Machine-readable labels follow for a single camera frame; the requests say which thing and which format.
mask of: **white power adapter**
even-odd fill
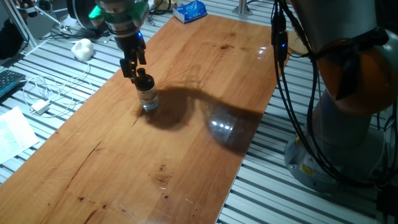
[[[32,108],[30,111],[32,114],[36,113],[38,115],[42,115],[44,112],[46,112],[49,109],[50,101],[39,100],[30,107]]]

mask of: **yellow label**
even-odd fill
[[[300,138],[299,136],[296,137],[296,144],[298,144],[300,142]]]
[[[304,173],[310,175],[311,177],[312,177],[313,174],[315,173],[315,170],[314,170],[314,169],[312,169],[311,167],[305,165],[304,163],[301,164],[300,170],[303,171]]]

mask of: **wooden table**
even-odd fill
[[[214,223],[275,88],[270,36],[171,18],[147,43],[160,106],[116,72],[0,186],[0,223]]]

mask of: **black lid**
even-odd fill
[[[137,90],[148,91],[155,86],[154,77],[146,74],[144,68],[138,68],[137,73],[138,77],[135,82]]]

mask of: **tissue box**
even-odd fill
[[[174,16],[186,24],[207,15],[206,6],[201,1],[193,1],[184,6],[173,8]]]

